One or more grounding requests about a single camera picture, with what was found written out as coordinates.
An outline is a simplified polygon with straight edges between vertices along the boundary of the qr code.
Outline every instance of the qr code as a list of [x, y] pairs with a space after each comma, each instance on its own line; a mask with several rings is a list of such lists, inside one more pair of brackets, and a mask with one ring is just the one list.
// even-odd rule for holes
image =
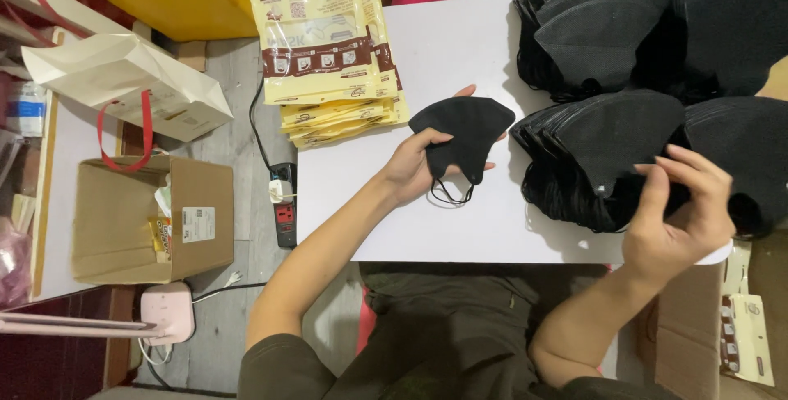
[[303, 7], [303, 2], [290, 3], [290, 15], [292, 18], [306, 18], [307, 10]]

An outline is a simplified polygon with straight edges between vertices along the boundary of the white table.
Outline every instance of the white table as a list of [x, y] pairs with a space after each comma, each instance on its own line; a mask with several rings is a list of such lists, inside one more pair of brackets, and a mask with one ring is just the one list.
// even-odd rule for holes
[[[520, 20], [511, 0], [451, 0], [384, 8], [392, 57], [411, 114], [475, 83], [476, 96], [495, 99], [516, 121], [549, 106], [517, 76]], [[380, 128], [298, 153], [298, 241], [386, 163], [413, 131]], [[549, 219], [526, 203], [520, 185], [530, 158], [508, 137], [493, 145], [473, 198], [453, 207], [424, 196], [396, 209], [369, 235], [355, 261], [487, 263], [621, 263], [622, 234], [594, 234]], [[467, 180], [445, 181], [459, 197]], [[731, 247], [706, 257], [722, 261]]]

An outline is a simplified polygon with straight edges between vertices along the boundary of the lamp base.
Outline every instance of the lamp base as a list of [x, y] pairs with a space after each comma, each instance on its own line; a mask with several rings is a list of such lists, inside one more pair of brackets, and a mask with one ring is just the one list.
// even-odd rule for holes
[[143, 323], [156, 325], [156, 330], [165, 333], [162, 337], [145, 339], [148, 344], [185, 342], [195, 331], [192, 290], [183, 282], [150, 287], [140, 299], [140, 316]]

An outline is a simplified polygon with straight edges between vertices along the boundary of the ear loop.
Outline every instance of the ear loop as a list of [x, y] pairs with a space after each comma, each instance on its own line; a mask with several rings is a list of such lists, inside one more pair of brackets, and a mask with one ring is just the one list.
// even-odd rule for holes
[[[438, 182], [438, 184], [440, 185], [440, 188], [443, 190], [444, 194], [446, 194], [446, 196], [448, 197], [448, 199], [450, 201], [446, 201], [446, 200], [440, 198], [438, 195], [435, 194], [435, 182]], [[433, 178], [433, 183], [432, 183], [431, 186], [429, 186], [429, 192], [433, 194], [433, 197], [435, 197], [439, 201], [442, 201], [443, 203], [465, 204], [465, 203], [468, 203], [470, 201], [470, 197], [472, 195], [474, 195], [474, 185], [470, 185], [470, 188], [465, 193], [465, 197], [462, 200], [455, 200], [454, 197], [452, 197], [451, 195], [448, 194], [446, 186], [444, 186], [443, 182], [440, 181], [439, 178]]]

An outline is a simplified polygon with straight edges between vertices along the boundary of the stack of packaging bags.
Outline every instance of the stack of packaging bags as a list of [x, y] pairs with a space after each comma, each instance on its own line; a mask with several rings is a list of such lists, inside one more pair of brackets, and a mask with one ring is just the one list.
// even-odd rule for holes
[[265, 103], [304, 148], [407, 122], [380, 0], [250, 0]]

